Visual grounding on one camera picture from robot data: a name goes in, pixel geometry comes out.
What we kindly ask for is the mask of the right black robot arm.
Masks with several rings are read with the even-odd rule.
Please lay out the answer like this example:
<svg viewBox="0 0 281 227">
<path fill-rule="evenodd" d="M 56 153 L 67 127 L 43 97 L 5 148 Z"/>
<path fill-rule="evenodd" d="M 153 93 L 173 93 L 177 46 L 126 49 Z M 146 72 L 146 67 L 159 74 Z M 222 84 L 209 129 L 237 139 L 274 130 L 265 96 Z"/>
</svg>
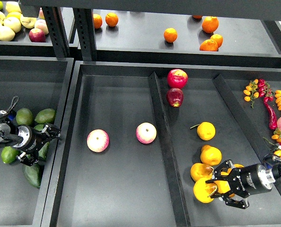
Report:
<svg viewBox="0 0 281 227">
<path fill-rule="evenodd" d="M 220 192 L 220 187 L 217 187 L 207 197 L 219 198 L 234 208 L 248 208 L 249 196 L 270 192 L 273 187 L 281 196 L 281 158 L 269 153 L 262 163 L 244 167 L 237 167 L 232 159 L 227 159 L 214 169 L 212 178 L 205 180 L 204 185 L 221 182 L 227 183 L 228 189 Z"/>
</svg>

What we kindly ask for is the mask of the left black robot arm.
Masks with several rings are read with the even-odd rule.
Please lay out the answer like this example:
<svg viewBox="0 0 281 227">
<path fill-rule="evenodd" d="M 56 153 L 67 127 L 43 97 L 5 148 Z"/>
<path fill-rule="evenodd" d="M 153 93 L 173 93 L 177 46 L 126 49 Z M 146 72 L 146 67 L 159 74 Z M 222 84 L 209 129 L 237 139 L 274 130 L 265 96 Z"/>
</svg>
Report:
<svg viewBox="0 0 281 227">
<path fill-rule="evenodd" d="M 10 106 L 0 110 L 0 148 L 9 146 L 21 151 L 17 159 L 24 165 L 32 166 L 38 162 L 38 152 L 47 142 L 61 138 L 61 129 L 50 123 L 45 123 L 41 131 L 28 125 L 16 126 L 12 120 L 16 116 L 13 108 L 18 101 L 19 97 L 14 96 Z"/>
</svg>

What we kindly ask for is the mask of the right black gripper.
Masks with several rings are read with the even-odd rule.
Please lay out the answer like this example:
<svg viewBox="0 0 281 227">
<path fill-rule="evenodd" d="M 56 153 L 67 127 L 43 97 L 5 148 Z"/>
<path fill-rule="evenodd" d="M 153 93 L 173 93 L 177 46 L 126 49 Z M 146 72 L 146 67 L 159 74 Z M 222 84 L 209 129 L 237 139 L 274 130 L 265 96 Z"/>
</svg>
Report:
<svg viewBox="0 0 281 227">
<path fill-rule="evenodd" d="M 240 167 L 229 159 L 215 168 L 212 178 L 205 182 L 215 183 L 216 181 L 227 182 L 230 189 L 223 193 L 213 192 L 209 195 L 210 198 L 220 198 L 227 206 L 246 209 L 249 207 L 247 197 L 272 190 L 273 174 L 270 169 L 266 169 L 261 164 Z M 232 194 L 242 199 L 235 200 L 231 197 Z"/>
</svg>

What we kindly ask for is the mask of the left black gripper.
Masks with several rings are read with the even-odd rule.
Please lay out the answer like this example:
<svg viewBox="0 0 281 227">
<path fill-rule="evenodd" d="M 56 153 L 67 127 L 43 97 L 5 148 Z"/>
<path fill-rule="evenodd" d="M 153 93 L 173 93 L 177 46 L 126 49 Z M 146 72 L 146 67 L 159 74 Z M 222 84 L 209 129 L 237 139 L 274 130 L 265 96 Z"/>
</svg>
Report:
<svg viewBox="0 0 281 227">
<path fill-rule="evenodd" d="M 45 123 L 42 131 L 20 125 L 18 126 L 18 136 L 23 139 L 17 144 L 17 149 L 22 152 L 16 158 L 20 163 L 32 166 L 39 161 L 39 150 L 43 148 L 46 142 L 61 139 L 61 129 L 50 123 Z"/>
</svg>

